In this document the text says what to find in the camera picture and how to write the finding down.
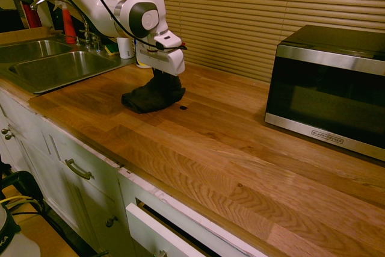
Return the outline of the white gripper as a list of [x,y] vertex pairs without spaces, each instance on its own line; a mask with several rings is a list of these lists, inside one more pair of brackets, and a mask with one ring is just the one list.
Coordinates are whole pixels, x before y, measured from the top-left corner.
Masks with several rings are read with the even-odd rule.
[[153,77],[157,81],[163,79],[164,72],[178,76],[185,71],[184,55],[181,49],[171,52],[149,52],[143,43],[136,42],[135,52],[139,63],[154,68]]

